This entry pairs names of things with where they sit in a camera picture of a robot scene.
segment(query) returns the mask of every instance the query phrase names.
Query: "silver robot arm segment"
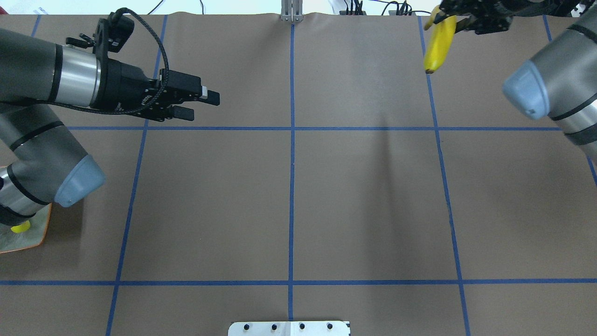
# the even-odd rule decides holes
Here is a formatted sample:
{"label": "silver robot arm segment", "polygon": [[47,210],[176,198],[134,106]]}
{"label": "silver robot arm segment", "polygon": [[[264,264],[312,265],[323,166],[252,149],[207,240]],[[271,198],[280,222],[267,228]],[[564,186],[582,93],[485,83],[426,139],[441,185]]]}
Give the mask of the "silver robot arm segment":
{"label": "silver robot arm segment", "polygon": [[[126,13],[147,28],[162,51],[165,68],[158,79],[108,58],[133,32]],[[73,205],[106,179],[47,104],[155,121],[192,121],[194,111],[177,105],[183,102],[220,104],[219,93],[202,86],[200,77],[169,69],[157,34],[127,8],[100,19],[94,39],[79,37],[67,38],[65,47],[0,29],[0,139],[18,158],[0,168],[0,224],[19,225],[53,201]],[[75,47],[93,47],[93,53]]]}
{"label": "silver robot arm segment", "polygon": [[526,61],[503,91],[531,119],[551,118],[597,162],[597,8]]}

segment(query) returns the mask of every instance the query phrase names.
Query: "black cable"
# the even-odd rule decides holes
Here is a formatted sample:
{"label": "black cable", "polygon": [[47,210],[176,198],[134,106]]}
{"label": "black cable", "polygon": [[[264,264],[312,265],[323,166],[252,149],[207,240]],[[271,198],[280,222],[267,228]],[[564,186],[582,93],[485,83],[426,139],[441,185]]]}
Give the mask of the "black cable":
{"label": "black cable", "polygon": [[157,5],[155,5],[155,7],[147,15],[153,13],[153,11],[155,11],[162,4],[162,2],[164,2],[164,0],[160,0],[160,2]]}
{"label": "black cable", "polygon": [[428,11],[408,11],[408,12],[404,13],[403,15],[409,15],[411,13],[427,13],[427,14],[431,15],[431,13]]}
{"label": "black cable", "polygon": [[390,1],[390,2],[387,2],[386,6],[383,8],[383,11],[381,12],[382,15],[386,13],[387,7],[389,5],[391,5],[391,4],[395,4],[396,5],[396,11],[398,11],[398,6],[400,6],[400,4],[398,3],[398,1]]}
{"label": "black cable", "polygon": [[413,8],[411,7],[411,5],[409,5],[406,1],[404,1],[402,3],[402,5],[400,6],[400,9],[396,12],[396,15],[406,15],[405,13],[412,9]]}
{"label": "black cable", "polygon": [[61,106],[64,108],[74,109],[74,110],[81,111],[81,112],[89,112],[89,113],[95,113],[95,114],[107,114],[107,115],[135,114],[135,113],[138,113],[138,112],[141,112],[141,111],[147,109],[153,103],[155,103],[158,100],[158,98],[160,97],[160,95],[162,94],[162,92],[164,92],[164,90],[166,89],[166,85],[168,84],[170,66],[168,64],[168,57],[166,56],[166,49],[164,49],[164,45],[162,44],[162,41],[159,39],[158,34],[156,34],[156,32],[153,31],[153,29],[149,26],[149,24],[147,22],[145,22],[145,20],[143,20],[142,17],[140,17],[137,13],[133,12],[132,10],[130,10],[128,8],[120,8],[119,10],[116,11],[116,13],[114,14],[114,16],[112,18],[113,18],[113,20],[116,20],[116,19],[120,18],[120,16],[122,16],[123,14],[126,14],[126,13],[131,14],[135,19],[137,19],[137,21],[139,21],[139,23],[141,23],[141,25],[143,25],[145,27],[145,29],[147,29],[147,31],[149,31],[149,33],[153,36],[155,41],[158,43],[159,50],[162,53],[162,60],[164,60],[164,76],[162,77],[162,81],[160,83],[158,92],[155,93],[153,98],[151,98],[151,100],[147,104],[139,106],[138,108],[134,108],[134,109],[126,110],[126,111],[104,111],[104,110],[99,110],[99,109],[82,108],[82,107],[71,105],[71,104],[49,102],[47,100],[36,100],[35,103]]}

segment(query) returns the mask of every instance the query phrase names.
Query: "banana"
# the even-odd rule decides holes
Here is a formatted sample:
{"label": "banana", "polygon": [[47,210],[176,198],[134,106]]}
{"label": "banana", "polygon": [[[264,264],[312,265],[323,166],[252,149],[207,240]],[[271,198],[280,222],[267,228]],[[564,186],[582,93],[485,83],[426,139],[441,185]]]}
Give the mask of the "banana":
{"label": "banana", "polygon": [[[439,13],[439,6],[436,6],[429,20],[425,23],[425,30],[433,25],[433,19]],[[425,52],[423,66],[426,74],[432,74],[439,69],[448,55],[452,39],[456,33],[456,16],[449,16],[437,25],[431,33],[431,40]]]}

